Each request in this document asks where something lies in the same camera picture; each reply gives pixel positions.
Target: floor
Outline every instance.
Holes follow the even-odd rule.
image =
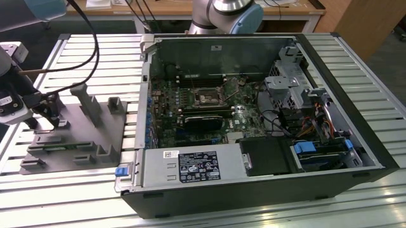
[[[134,33],[132,21],[93,21],[96,33],[122,34]],[[188,24],[169,21],[160,24],[162,32],[182,32]],[[53,21],[50,29],[45,30],[39,24],[25,26],[0,33],[0,41],[21,41],[29,50],[25,62],[21,64],[23,70],[42,67],[47,54],[53,48],[57,37],[62,33],[87,34],[89,30],[83,22]],[[391,34],[381,47],[367,61],[367,65],[375,72],[388,89],[406,105],[406,42],[400,42]],[[0,138],[5,133],[5,126],[0,125]]]
[[[380,48],[367,61],[380,81],[406,105],[406,42],[389,34]]]

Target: blue latch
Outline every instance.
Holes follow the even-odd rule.
[[[116,177],[125,177],[125,176],[128,176],[128,167],[117,167],[114,169],[114,176]]]
[[[344,140],[344,145],[347,146],[348,150],[351,150],[353,148],[351,140],[348,140],[348,139]]]
[[[296,153],[307,153],[316,151],[312,142],[297,142],[292,147]]]

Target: metal slotted table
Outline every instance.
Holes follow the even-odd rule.
[[[11,126],[0,144],[0,227],[396,227],[406,223],[406,110],[340,38],[307,34],[332,75],[381,140],[400,170],[332,199],[218,211],[166,219],[141,219],[114,192],[114,168],[22,176],[19,162],[33,139],[23,124]],[[128,101],[121,163],[133,156],[140,68],[140,35],[98,35],[100,64],[87,93],[100,102]],[[90,35],[59,39],[45,67],[82,62],[91,53]],[[41,92],[70,85],[87,75],[77,70],[39,75]],[[315,82],[320,85],[312,70]],[[65,104],[77,100],[61,93]]]

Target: green circuit board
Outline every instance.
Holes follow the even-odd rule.
[[[224,144],[230,132],[241,132],[242,137],[264,136],[266,132],[253,102],[253,86],[254,82],[244,83],[238,76],[226,78],[217,87],[180,88],[173,81],[153,81],[158,148]],[[213,131],[188,132],[181,126],[181,120],[188,116],[221,116],[221,126]]]

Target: cable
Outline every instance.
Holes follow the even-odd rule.
[[[276,118],[273,120],[269,120],[264,115],[261,115],[262,119],[265,121],[268,121],[273,126],[276,126],[281,132],[288,136],[288,137],[293,137],[293,135],[278,125],[276,124],[273,121],[276,120]]]
[[[130,4],[128,3],[126,0],[125,0],[125,3],[126,3],[126,5],[128,5],[128,7],[129,7],[129,9],[130,9],[130,11],[132,11],[132,13],[133,13],[133,15],[136,16],[136,18],[138,19],[138,21],[142,23],[142,21],[141,21],[138,15],[137,15],[137,13],[136,13],[134,10],[132,9],[132,6],[130,6]]]
[[[280,11],[280,8],[288,8],[288,6],[280,6],[274,0],[270,0],[277,6],[272,6],[270,4],[268,4],[266,0],[264,0],[264,3],[269,6],[269,7],[277,7],[278,9],[278,20],[281,20],[281,11]]]
[[[54,90],[51,92],[45,93],[43,97],[47,97],[50,95],[55,95],[58,92],[61,92],[61,91],[63,91],[66,89],[74,88],[75,86],[79,86],[82,84],[85,84],[86,81],[90,79],[90,77],[94,74],[94,71],[96,71],[97,65],[98,65],[98,60],[100,60],[100,49],[98,49],[98,41],[97,41],[97,35],[96,35],[96,32],[94,32],[94,28],[90,25],[89,19],[87,19],[86,15],[83,14],[83,12],[81,11],[79,7],[77,6],[74,0],[66,0],[66,1],[70,3],[73,9],[77,11],[78,15],[81,16],[82,20],[85,21],[85,23],[86,23],[86,25],[89,27],[90,33],[93,35],[93,39],[94,39],[94,51],[93,51],[93,55],[91,56],[96,55],[94,66],[93,66],[91,71],[87,74],[87,77],[81,82],[74,83],[74,84],[71,84],[71,85],[69,85],[66,87],[62,87],[62,88],[59,88],[59,89],[57,89],[57,90]],[[57,72],[57,71],[65,71],[65,69],[49,70],[47,72]]]
[[[154,19],[154,16],[153,16],[152,11],[150,11],[150,9],[149,9],[148,3],[146,3],[146,1],[145,1],[145,0],[141,0],[141,1],[142,1],[142,2],[144,2],[144,4],[145,4],[145,7],[146,7],[148,12],[149,12],[150,17],[152,17],[152,20],[153,20],[153,21],[154,21],[154,23],[156,23],[156,26],[157,26],[157,32],[161,32],[161,30],[160,30],[160,26],[158,26],[158,23],[157,23],[157,20]]]
[[[141,7],[140,7],[140,4],[138,4],[138,0],[134,0],[137,6],[138,6],[138,10],[140,10],[140,13],[141,13],[141,16],[144,17],[144,21],[146,21],[146,17],[145,17],[145,14],[144,14],[144,11],[141,10]]]
[[[94,58],[94,55],[98,52],[98,43],[97,43],[96,34],[93,32],[93,27],[91,27],[91,25],[89,23],[89,20],[87,20],[85,14],[82,13],[79,7],[77,6],[75,2],[73,0],[67,0],[67,3],[73,7],[73,9],[77,11],[78,15],[81,16],[82,20],[86,22],[86,24],[87,24],[87,26],[89,26],[89,28],[91,30],[91,34],[93,34],[93,38],[94,38],[94,50],[93,50],[93,53],[90,54],[87,60],[85,62],[82,62],[81,64],[78,64],[77,66],[71,66],[71,67],[66,67],[66,68],[59,68],[59,69],[22,70],[22,71],[18,72],[19,75],[43,74],[43,73],[50,73],[50,72],[59,72],[59,71],[74,70],[74,69],[82,67]]]

